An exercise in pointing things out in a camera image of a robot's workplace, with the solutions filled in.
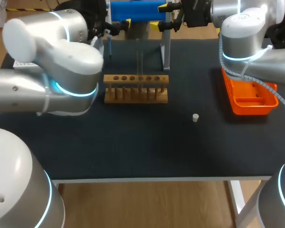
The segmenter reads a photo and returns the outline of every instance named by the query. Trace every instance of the cable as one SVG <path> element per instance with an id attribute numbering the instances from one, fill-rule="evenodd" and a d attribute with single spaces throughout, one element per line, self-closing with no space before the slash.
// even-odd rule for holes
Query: cable
<path id="1" fill-rule="evenodd" d="M 48 3 L 48 0 L 46 0 L 46 2 L 47 2 L 47 7 L 49 8 L 49 10 L 50 10 L 50 11 L 53 11 L 53 10 L 51 9 L 49 3 Z"/>
<path id="2" fill-rule="evenodd" d="M 219 61 L 220 61 L 222 68 L 226 71 L 227 75 L 231 75 L 233 77 L 238 77 L 238 78 L 242 77 L 241 74 L 238 74 L 236 72 L 229 70 L 224 64 L 222 33 L 219 34 Z M 271 92 L 274 96 L 276 96 L 280 102 L 282 102 L 285 105 L 285 99 L 277 91 L 275 91 L 273 88 L 271 88 L 271 86 L 269 86 L 268 84 L 266 84 L 265 82 L 263 82 L 257 78 L 254 78 L 254 77 L 251 77 L 248 75 L 243 75 L 243 77 L 248 81 L 256 82 L 256 83 L 260 84 L 261 86 L 265 87 L 269 92 Z"/>

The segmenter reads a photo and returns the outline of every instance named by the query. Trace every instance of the black table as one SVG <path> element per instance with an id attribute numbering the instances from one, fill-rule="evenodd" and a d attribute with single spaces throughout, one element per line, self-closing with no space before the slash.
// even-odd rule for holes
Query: black table
<path id="1" fill-rule="evenodd" d="M 136 74 L 135 45 L 113 41 L 104 74 Z M 285 163 L 285 107 L 234 115 L 218 60 L 218 40 L 172 40 L 168 104 L 104 104 L 100 83 L 82 116 L 0 114 L 0 128 L 19 136 L 54 180 L 271 176 Z M 12 65 L 7 55 L 2 68 Z M 161 67 L 159 41 L 146 41 L 144 73 L 165 74 Z M 284 86 L 278 92 L 285 98 Z"/>

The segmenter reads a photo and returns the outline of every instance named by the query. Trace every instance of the orange plastic container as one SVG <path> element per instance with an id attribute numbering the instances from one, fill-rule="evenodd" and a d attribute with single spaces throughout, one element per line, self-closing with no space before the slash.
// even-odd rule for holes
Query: orange plastic container
<path id="1" fill-rule="evenodd" d="M 237 115 L 267 115 L 279 105 L 278 99 L 263 86 L 253 82 L 235 81 L 222 69 L 232 110 Z M 267 83 L 274 90 L 276 84 Z"/>

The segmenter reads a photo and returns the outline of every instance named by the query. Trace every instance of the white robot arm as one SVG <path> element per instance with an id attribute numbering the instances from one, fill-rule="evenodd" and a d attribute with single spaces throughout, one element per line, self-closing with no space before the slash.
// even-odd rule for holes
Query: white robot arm
<path id="1" fill-rule="evenodd" d="M 83 16 L 73 9 L 9 20 L 3 28 L 8 53 L 39 71 L 0 69 L 0 113 L 55 112 L 77 115 L 89 109 L 103 66 L 87 42 Z"/>

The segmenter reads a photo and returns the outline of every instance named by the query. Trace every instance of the blue object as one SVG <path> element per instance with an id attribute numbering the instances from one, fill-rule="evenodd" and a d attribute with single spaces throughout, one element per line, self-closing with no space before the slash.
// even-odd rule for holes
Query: blue object
<path id="1" fill-rule="evenodd" d="M 72 93 L 72 92 L 69 92 L 67 90 L 65 90 L 64 88 L 62 88 L 57 82 L 56 82 L 56 86 L 58 87 L 58 89 L 60 89 L 63 93 L 65 94 L 68 94 L 70 96 L 78 96 L 78 97 L 85 97 L 85 96 L 90 96 L 92 95 L 93 93 L 95 93 L 95 91 L 97 90 L 97 87 L 90 93 L 88 94 L 75 94 L 75 93 Z"/>
<path id="2" fill-rule="evenodd" d="M 166 1 L 111 1 L 112 21 L 131 19 L 131 22 L 166 20 L 166 14 L 160 13 L 158 7 Z"/>

